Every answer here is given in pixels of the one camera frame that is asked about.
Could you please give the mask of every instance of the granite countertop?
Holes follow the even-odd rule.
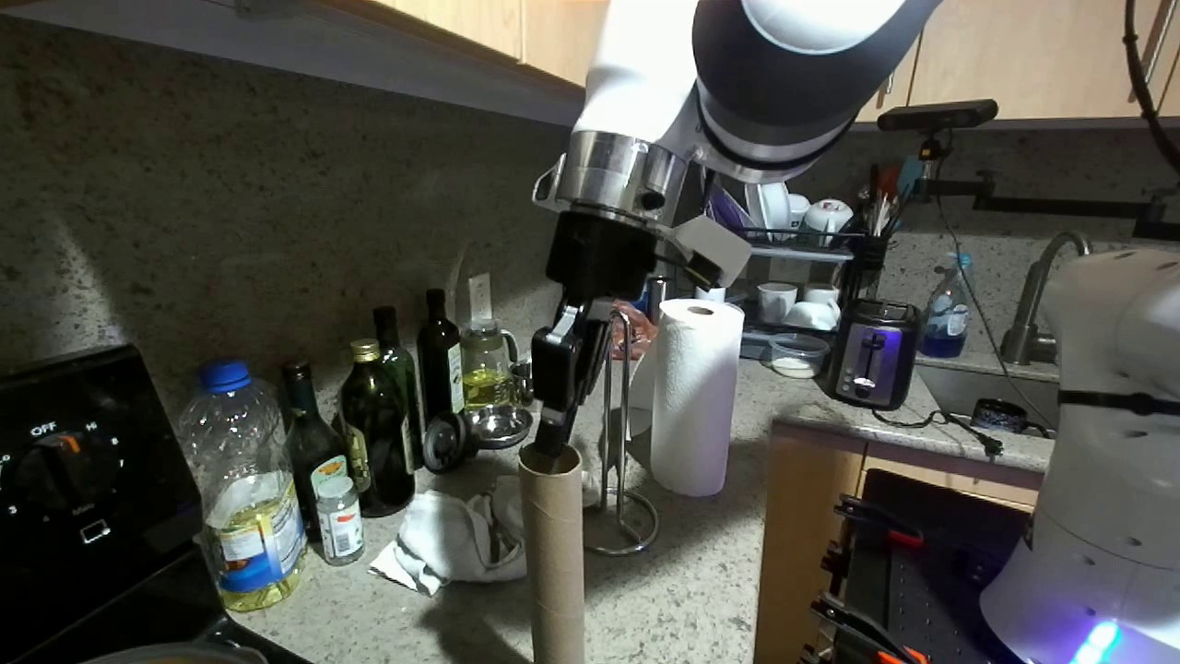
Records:
[[[918,421],[933,396],[913,375],[909,396],[888,418]],[[874,415],[834,404],[813,379],[789,379],[765,365],[740,363],[732,445],[727,488],[715,498],[678,498],[643,474],[636,440],[633,488],[659,509],[659,538],[636,556],[587,554],[587,659],[751,659],[754,597],[765,502],[765,445],[773,440],[813,440],[870,455],[903,455],[918,465],[1004,469],[1038,475],[1046,440],[1008,434],[1004,456],[949,423],[888,427]],[[452,475],[421,475],[446,495],[489,491],[516,474],[516,455],[479,455]],[[365,556],[329,567],[306,554],[300,590],[269,608],[234,616],[257,636],[306,659],[415,659],[415,664],[523,664],[531,659],[527,582],[442,587],[434,597],[407,590],[371,556],[391,543],[398,518],[365,519]]]

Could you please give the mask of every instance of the metal stand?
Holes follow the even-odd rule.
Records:
[[[659,514],[636,491],[625,491],[625,445],[629,445],[629,316],[613,313],[622,329],[622,399],[614,406],[614,363],[606,357],[606,406],[600,406],[600,474],[596,474],[596,506],[587,514],[587,551],[606,556],[629,556],[656,543]]]

